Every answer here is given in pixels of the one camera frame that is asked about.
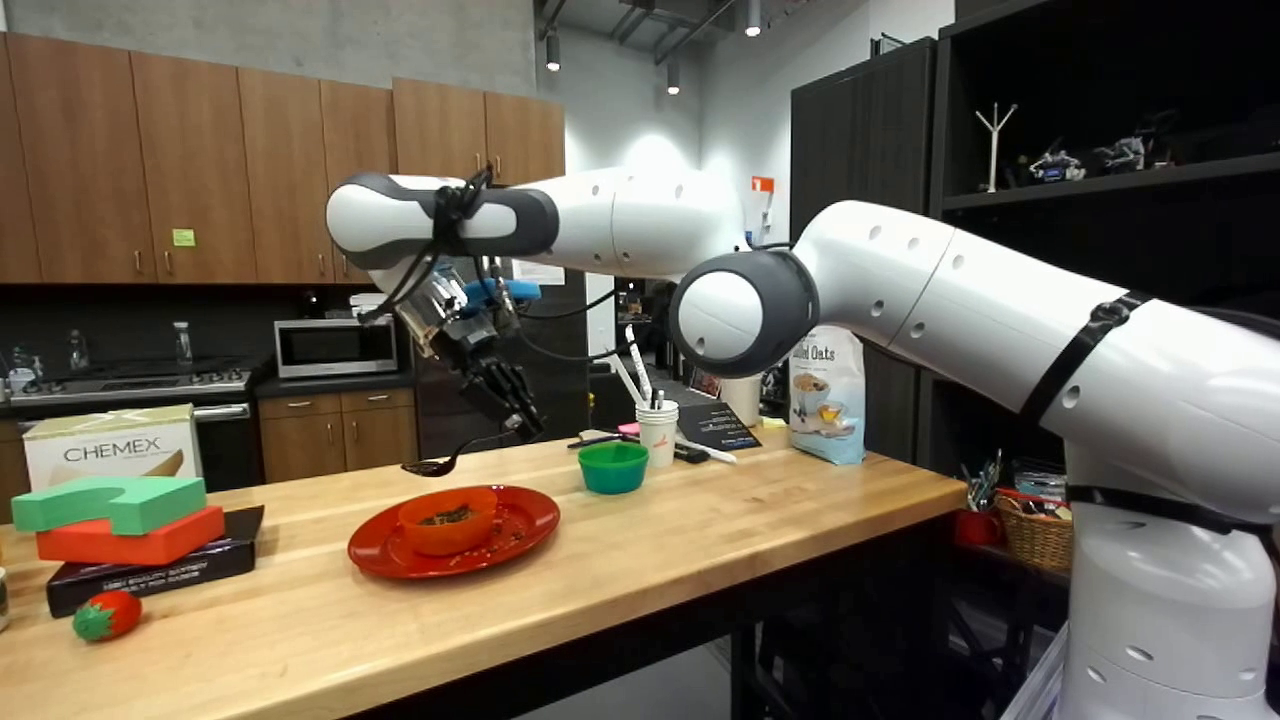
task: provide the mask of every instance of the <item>orange foam block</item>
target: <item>orange foam block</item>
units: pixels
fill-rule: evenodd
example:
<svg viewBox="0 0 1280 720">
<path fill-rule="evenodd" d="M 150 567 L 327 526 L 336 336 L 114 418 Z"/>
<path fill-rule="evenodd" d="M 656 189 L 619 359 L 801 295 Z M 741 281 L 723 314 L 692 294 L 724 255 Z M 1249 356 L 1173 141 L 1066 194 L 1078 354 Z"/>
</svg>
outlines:
<svg viewBox="0 0 1280 720">
<path fill-rule="evenodd" d="M 36 533 L 41 560 L 109 562 L 113 565 L 168 565 L 227 530 L 221 507 L 205 507 L 145 536 L 113 536 L 102 518 Z"/>
</svg>

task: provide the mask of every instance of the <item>green foam block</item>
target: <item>green foam block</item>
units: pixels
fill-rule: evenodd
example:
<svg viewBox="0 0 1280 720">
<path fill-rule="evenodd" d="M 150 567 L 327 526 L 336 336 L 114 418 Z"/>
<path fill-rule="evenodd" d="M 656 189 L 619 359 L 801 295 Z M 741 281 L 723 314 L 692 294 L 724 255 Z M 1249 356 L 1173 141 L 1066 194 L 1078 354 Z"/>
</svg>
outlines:
<svg viewBox="0 0 1280 720">
<path fill-rule="evenodd" d="M 106 518 L 111 534 L 145 536 L 206 503 L 204 478 L 77 478 L 13 498 L 13 525 L 42 533 Z"/>
</svg>

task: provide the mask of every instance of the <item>wicker basket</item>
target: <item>wicker basket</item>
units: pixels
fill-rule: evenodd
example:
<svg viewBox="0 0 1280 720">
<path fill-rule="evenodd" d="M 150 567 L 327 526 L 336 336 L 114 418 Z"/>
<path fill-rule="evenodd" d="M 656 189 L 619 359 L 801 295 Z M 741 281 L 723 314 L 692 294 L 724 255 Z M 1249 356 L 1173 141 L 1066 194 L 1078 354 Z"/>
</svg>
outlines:
<svg viewBox="0 0 1280 720">
<path fill-rule="evenodd" d="M 1001 495 L 996 510 L 1005 523 L 1009 551 L 1023 562 L 1044 570 L 1071 569 L 1071 521 L 1044 515 L 1027 515 L 1018 502 Z"/>
</svg>

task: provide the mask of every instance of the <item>strawberry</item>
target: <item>strawberry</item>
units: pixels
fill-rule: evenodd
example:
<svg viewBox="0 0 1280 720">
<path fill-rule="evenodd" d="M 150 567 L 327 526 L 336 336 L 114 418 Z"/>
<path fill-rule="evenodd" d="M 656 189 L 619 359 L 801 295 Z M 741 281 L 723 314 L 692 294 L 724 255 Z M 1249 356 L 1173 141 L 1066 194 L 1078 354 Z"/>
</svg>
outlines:
<svg viewBox="0 0 1280 720">
<path fill-rule="evenodd" d="M 109 641 L 136 628 L 141 616 L 141 600 L 124 591 L 104 592 L 76 611 L 72 629 L 90 642 Z"/>
</svg>

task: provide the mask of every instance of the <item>kitchen counter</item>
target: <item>kitchen counter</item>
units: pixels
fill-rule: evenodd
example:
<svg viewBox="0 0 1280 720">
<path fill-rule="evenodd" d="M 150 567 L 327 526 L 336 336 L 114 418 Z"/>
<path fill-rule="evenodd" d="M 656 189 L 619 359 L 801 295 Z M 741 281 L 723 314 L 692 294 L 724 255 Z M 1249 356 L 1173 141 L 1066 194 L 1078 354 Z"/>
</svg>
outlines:
<svg viewBox="0 0 1280 720">
<path fill-rule="evenodd" d="M 792 450 L 786 430 L 756 432 L 763 447 L 737 465 L 677 462 L 621 496 L 586 492 L 563 441 L 466 455 L 442 479 L 379 468 L 215 493 L 227 509 L 266 505 L 257 569 L 143 598 L 142 625 L 100 646 L 49 616 L 55 564 L 0 527 L 0 707 L 6 720 L 339 717 L 964 506 L 950 478 L 870 454 L 836 466 Z M 557 501 L 544 547 L 420 583 L 347 559 L 351 533 L 384 507 L 488 482 Z"/>
<path fill-rule="evenodd" d="M 271 378 L 253 388 L 255 397 L 291 397 L 294 395 L 317 395 L 325 392 L 346 392 L 348 389 L 390 389 L 413 387 L 413 368 L 394 373 L 371 375 L 342 375 L 337 378 Z"/>
</svg>

